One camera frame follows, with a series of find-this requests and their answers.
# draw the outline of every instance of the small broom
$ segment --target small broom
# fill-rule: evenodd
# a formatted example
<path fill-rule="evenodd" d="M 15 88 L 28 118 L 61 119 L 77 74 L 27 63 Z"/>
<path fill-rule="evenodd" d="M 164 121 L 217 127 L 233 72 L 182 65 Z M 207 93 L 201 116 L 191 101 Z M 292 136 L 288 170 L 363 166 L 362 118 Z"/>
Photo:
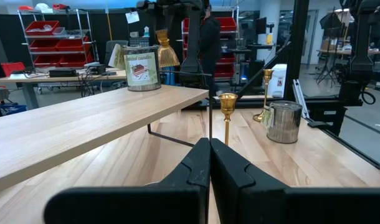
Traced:
<path fill-rule="evenodd" d="M 169 46 L 168 30 L 157 30 L 157 39 L 161 46 L 158 49 L 159 68 L 180 65 L 175 51 Z"/>

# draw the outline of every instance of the black jacket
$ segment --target black jacket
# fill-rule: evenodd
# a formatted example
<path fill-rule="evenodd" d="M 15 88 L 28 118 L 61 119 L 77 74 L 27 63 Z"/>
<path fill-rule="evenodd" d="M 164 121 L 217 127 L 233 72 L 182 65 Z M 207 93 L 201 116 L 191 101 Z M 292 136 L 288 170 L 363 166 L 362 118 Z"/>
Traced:
<path fill-rule="evenodd" d="M 218 61 L 221 58 L 221 23 L 208 17 L 200 29 L 200 53 L 203 60 Z"/>

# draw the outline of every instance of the white paper sign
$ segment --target white paper sign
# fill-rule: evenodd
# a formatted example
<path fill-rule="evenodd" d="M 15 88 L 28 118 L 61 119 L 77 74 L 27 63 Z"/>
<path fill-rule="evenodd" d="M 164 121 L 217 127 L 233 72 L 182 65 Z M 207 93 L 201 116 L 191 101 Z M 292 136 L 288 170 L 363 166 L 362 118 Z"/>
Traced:
<path fill-rule="evenodd" d="M 269 130 L 269 127 L 273 127 L 273 117 L 275 114 L 275 110 L 273 108 L 269 108 L 265 110 L 264 116 L 262 118 L 262 126 Z"/>
<path fill-rule="evenodd" d="M 140 21 L 138 12 L 128 12 L 125 15 L 126 15 L 126 19 L 128 21 L 128 24 Z"/>
<path fill-rule="evenodd" d="M 123 58 L 123 48 L 119 44 L 115 44 L 113 52 L 111 53 L 108 65 L 114 68 L 125 69 L 125 62 Z"/>

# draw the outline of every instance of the person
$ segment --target person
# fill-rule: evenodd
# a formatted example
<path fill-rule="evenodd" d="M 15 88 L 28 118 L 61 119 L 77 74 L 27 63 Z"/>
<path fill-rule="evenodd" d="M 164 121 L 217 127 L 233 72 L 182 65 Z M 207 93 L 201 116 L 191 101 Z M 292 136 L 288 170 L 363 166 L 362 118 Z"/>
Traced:
<path fill-rule="evenodd" d="M 219 96 L 222 92 L 215 83 L 215 66 L 221 58 L 221 23 L 211 15 L 211 10 L 212 6 L 209 5 L 200 28 L 201 66 L 204 73 L 212 75 L 212 77 L 206 77 L 207 85 Z"/>

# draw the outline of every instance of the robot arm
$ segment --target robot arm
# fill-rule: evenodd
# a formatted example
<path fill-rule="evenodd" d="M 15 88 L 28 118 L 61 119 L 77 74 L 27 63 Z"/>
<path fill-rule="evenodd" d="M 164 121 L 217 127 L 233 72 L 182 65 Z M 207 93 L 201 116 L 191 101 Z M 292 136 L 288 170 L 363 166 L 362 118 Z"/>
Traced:
<path fill-rule="evenodd" d="M 187 13 L 190 19 L 188 34 L 188 56 L 181 65 L 182 72 L 201 73 L 202 69 L 198 61 L 199 25 L 205 9 L 209 6 L 209 0 L 157 0 L 156 2 L 140 1 L 136 8 L 149 12 L 155 17 L 154 28 L 156 30 L 167 29 L 175 21 L 182 21 Z"/>
<path fill-rule="evenodd" d="M 368 49 L 371 25 L 380 22 L 380 0 L 354 0 L 343 5 L 346 6 L 349 6 L 356 26 L 351 38 L 352 57 L 349 70 L 344 75 L 339 97 L 352 103 L 359 101 L 360 94 L 363 98 L 364 88 L 373 77 L 373 62 L 368 57 Z"/>

